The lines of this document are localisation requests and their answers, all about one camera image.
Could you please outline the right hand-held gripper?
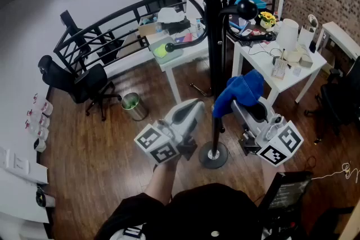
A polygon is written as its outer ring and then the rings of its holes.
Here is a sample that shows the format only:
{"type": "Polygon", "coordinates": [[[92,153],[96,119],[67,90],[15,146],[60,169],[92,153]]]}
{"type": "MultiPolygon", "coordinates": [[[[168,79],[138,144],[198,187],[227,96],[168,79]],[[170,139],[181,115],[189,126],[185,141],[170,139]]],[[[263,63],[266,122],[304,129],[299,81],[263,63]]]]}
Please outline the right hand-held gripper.
{"type": "Polygon", "coordinates": [[[257,155],[278,167],[292,158],[304,142],[294,123],[275,114],[265,98],[259,98],[254,106],[244,106],[233,100],[231,109],[245,130],[239,143],[246,155],[257,155]]]}

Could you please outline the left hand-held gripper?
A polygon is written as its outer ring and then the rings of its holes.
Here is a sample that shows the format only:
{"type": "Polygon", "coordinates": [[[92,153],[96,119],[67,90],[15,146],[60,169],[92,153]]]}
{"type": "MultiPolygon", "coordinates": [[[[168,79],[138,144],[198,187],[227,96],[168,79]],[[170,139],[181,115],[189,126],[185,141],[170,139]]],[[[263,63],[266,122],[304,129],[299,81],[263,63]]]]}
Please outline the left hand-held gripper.
{"type": "Polygon", "coordinates": [[[156,165],[177,156],[184,156],[189,160],[197,149],[191,133],[204,110],[204,102],[199,98],[183,101],[170,109],[165,120],[146,125],[134,138],[134,142],[156,165]]]}

